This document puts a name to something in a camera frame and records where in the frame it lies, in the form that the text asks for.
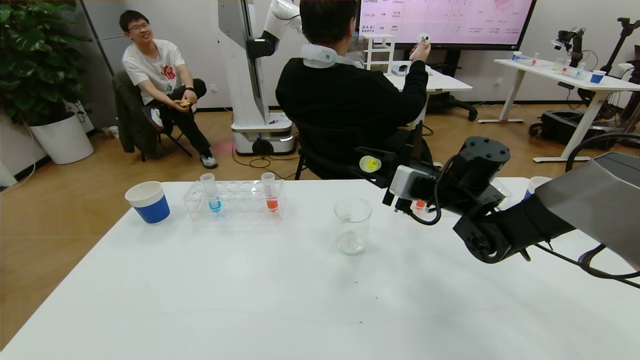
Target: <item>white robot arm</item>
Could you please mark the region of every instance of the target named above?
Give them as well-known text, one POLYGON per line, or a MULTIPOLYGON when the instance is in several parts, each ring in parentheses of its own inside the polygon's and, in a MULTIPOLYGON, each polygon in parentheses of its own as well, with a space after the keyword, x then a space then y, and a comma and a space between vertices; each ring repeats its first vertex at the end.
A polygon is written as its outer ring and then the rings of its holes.
POLYGON ((217 0, 212 29, 227 68, 234 109, 232 130, 240 155, 290 154, 295 150, 293 124, 283 113, 270 113, 264 91, 262 60, 273 55, 288 28, 302 31, 293 0, 272 0, 260 36, 253 0, 217 0))

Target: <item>blue paper cup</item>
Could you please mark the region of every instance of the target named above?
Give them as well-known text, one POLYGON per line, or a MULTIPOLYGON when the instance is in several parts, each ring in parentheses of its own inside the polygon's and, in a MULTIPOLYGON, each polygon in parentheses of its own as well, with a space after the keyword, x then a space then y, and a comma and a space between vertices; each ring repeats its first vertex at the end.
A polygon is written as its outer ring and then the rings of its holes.
POLYGON ((124 194, 124 198, 147 224, 159 224, 171 213, 162 184, 157 181, 137 184, 124 194))
POLYGON ((552 179, 550 177, 544 176, 532 177, 531 180, 529 180, 529 187, 527 188, 527 193, 524 195, 524 199, 526 200, 531 197, 531 195, 536 193, 537 187, 542 186, 551 180, 552 179))
POLYGON ((602 81, 602 79, 604 79, 604 76, 606 74, 607 73, 604 71, 594 71, 593 75, 591 76, 591 82, 594 84, 599 84, 602 81))

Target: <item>blue liquid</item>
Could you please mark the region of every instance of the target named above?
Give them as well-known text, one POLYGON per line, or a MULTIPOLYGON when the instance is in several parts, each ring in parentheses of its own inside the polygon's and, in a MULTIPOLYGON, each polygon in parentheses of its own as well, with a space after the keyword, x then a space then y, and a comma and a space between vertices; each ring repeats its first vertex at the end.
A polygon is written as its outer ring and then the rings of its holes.
POLYGON ((222 208, 222 202, 220 200, 210 200, 209 201, 209 209, 214 213, 217 213, 222 208))

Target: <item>eyeglasses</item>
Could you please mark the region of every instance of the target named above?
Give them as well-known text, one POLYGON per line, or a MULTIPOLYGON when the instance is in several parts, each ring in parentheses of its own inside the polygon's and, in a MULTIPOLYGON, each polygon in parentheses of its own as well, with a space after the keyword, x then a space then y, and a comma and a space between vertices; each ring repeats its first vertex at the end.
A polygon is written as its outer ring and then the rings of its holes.
POLYGON ((146 30, 149 27, 150 27, 150 25, 145 22, 144 24, 131 26, 131 29, 129 29, 129 31, 136 31, 137 32, 137 31, 140 31, 140 30, 146 30))

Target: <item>white t-shirt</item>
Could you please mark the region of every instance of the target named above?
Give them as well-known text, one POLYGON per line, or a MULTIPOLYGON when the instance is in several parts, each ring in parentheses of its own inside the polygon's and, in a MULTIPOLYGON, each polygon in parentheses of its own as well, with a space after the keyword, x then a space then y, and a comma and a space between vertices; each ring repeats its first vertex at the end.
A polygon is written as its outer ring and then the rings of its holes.
MULTIPOLYGON (((184 60, 173 42, 157 39, 154 39, 154 42, 160 54, 157 58, 145 56, 136 44, 131 44, 124 51, 122 65, 134 85, 149 79, 156 89, 170 94, 177 87, 177 67, 184 64, 184 60)), ((140 94, 145 105, 154 99, 142 89, 140 94)))

